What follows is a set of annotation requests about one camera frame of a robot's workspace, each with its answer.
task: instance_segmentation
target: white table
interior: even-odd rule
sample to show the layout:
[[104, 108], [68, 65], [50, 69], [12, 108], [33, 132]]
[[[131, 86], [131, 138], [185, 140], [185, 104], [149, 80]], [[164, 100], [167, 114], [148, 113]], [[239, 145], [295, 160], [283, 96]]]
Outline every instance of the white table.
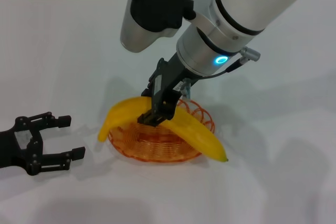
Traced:
[[262, 53], [200, 81], [229, 162], [150, 165], [98, 144], [116, 102], [139, 95], [182, 31], [134, 55], [126, 0], [0, 0], [0, 130], [21, 115], [71, 115], [45, 153], [87, 148], [69, 172], [0, 169], [1, 224], [330, 224], [336, 219], [336, 0], [299, 0], [250, 46]]

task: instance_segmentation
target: robotic arm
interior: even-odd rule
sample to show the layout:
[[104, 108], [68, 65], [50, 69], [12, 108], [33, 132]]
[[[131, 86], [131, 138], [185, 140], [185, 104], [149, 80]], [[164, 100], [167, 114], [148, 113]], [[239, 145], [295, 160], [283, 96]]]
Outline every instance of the robotic arm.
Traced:
[[[260, 53], [246, 45], [296, 0], [128, 0], [121, 43], [141, 52], [160, 37], [172, 37], [185, 18], [191, 24], [179, 38], [176, 53], [160, 59], [142, 96], [152, 109], [139, 123], [157, 126], [174, 116], [181, 95], [190, 96], [198, 80], [232, 72]], [[241, 57], [214, 74], [236, 54]]]

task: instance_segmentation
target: blue led light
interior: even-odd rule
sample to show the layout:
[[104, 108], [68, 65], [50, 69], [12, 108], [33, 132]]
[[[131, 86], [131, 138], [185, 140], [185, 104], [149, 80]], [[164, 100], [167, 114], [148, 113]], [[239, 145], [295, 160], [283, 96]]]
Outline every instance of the blue led light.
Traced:
[[217, 65], [224, 64], [225, 62], [227, 62], [228, 59], [229, 59], [229, 57], [227, 57], [227, 56], [219, 56], [215, 59], [215, 63]]

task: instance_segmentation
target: orange wire basket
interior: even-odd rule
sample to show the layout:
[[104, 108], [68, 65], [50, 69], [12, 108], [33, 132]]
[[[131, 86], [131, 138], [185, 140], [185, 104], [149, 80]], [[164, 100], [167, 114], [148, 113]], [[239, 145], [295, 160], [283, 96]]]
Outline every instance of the orange wire basket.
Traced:
[[[180, 100], [177, 106], [198, 119], [212, 133], [215, 132], [210, 114], [196, 102]], [[182, 138], [160, 125], [123, 125], [110, 130], [109, 140], [122, 155], [142, 162], [178, 163], [201, 155]]]

